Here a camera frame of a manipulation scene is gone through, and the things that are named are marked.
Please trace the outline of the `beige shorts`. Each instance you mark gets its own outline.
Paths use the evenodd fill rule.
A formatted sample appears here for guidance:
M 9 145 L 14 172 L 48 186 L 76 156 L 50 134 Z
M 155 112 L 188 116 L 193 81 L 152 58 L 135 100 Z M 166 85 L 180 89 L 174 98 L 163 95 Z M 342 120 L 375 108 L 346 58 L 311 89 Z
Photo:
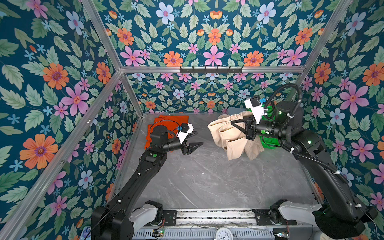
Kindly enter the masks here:
M 224 119 L 217 119 L 208 124 L 215 144 L 226 150 L 229 161 L 240 158 L 243 153 L 252 161 L 265 151 L 259 138 L 253 141 L 247 140 L 241 131 L 231 125 L 232 120 L 238 120 L 250 115 L 253 114 L 249 111 L 244 111 Z

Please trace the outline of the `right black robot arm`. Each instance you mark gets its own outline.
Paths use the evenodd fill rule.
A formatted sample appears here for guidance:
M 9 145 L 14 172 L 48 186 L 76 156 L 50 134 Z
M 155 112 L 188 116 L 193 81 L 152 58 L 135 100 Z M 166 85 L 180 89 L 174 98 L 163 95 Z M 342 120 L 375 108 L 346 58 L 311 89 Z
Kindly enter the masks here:
M 332 239 L 358 237 L 365 231 L 365 223 L 372 222 L 378 212 L 366 206 L 352 191 L 346 175 L 333 164 L 322 137 L 303 128 L 304 110 L 296 109 L 295 105 L 280 102 L 273 108 L 273 119 L 267 120 L 263 101 L 247 99 L 245 106 L 252 114 L 231 122 L 248 140 L 277 139 L 279 146 L 305 167 L 327 200 L 309 205 L 281 199 L 271 205 L 270 219 L 276 225 L 288 220 L 308 223 Z

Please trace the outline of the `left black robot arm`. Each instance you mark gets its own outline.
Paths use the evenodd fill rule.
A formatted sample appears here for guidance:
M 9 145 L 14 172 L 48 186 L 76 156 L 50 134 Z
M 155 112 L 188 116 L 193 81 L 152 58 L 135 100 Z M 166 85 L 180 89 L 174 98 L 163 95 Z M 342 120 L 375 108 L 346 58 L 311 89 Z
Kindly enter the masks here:
M 164 125 L 152 125 L 150 146 L 139 158 L 138 166 L 125 186 L 105 207 L 94 210 L 86 240 L 131 240 L 148 224 L 159 228 L 166 224 L 162 204 L 147 201 L 140 208 L 135 205 L 166 162 L 168 152 L 180 150 L 183 155 L 190 155 L 202 146 L 202 143 L 189 144 L 187 141 L 197 134 L 192 124 L 181 124 L 177 131 L 174 133 Z

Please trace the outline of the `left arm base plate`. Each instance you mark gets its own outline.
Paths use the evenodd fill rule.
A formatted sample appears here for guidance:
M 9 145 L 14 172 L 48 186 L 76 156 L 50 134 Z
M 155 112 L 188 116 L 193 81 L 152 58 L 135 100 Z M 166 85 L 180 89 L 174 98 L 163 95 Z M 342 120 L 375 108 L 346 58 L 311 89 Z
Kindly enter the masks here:
M 157 227 L 160 227 L 160 226 L 174 227 L 174 226 L 176 226 L 177 214 L 178 214 L 178 211 L 176 211 L 176 210 L 159 211 L 158 216 L 156 218 L 156 220 L 158 220 L 159 222 L 156 224 L 156 226 Z

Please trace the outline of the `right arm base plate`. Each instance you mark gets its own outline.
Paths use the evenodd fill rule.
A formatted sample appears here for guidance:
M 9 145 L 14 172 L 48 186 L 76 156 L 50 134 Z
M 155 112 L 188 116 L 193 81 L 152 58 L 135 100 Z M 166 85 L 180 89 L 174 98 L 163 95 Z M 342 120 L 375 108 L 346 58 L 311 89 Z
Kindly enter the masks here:
M 267 225 L 280 225 L 281 220 L 279 219 L 278 214 L 270 209 L 252 209 L 252 212 L 255 214 L 256 222 L 259 226 Z

